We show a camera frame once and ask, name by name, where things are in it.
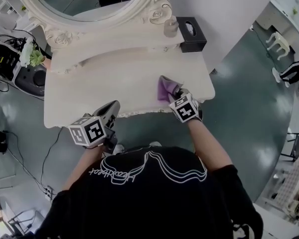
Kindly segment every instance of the glove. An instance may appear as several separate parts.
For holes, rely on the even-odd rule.
[[[182,123],[189,120],[203,121],[203,112],[199,102],[187,89],[180,89],[175,96],[169,94],[168,97],[171,102],[169,107],[179,121]]]

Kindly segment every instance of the white vanity table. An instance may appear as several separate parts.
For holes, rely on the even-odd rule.
[[[94,21],[61,15],[40,0],[23,2],[53,49],[45,81],[46,127],[68,126],[113,100],[121,103],[121,117],[169,112],[168,103],[157,100],[160,75],[184,83],[201,102],[215,96],[202,53],[182,53],[179,30],[173,38],[164,35],[172,16],[168,0],[131,0]]]

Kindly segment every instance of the black tissue box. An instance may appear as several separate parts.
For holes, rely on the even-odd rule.
[[[181,51],[183,53],[202,51],[207,40],[196,19],[194,17],[176,17],[176,19],[179,24],[179,30],[185,40],[185,42],[180,44]],[[189,32],[186,24],[192,25],[193,34]]]

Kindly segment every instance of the purple cloth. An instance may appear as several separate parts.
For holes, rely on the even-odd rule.
[[[168,94],[173,96],[182,86],[183,84],[161,75],[158,80],[157,99],[169,102]]]

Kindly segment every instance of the white stool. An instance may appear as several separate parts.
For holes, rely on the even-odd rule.
[[[290,52],[289,44],[288,44],[287,40],[284,39],[284,37],[281,34],[279,34],[278,32],[273,33],[270,36],[269,40],[266,41],[266,43],[270,43],[274,37],[276,38],[276,40],[273,42],[273,44],[269,48],[267,48],[267,50],[270,50],[276,44],[279,44],[280,48],[276,52],[279,52],[282,49],[285,51],[285,53],[283,55],[280,55],[277,58],[277,60],[280,60],[282,57],[286,57],[288,55],[288,53]]]

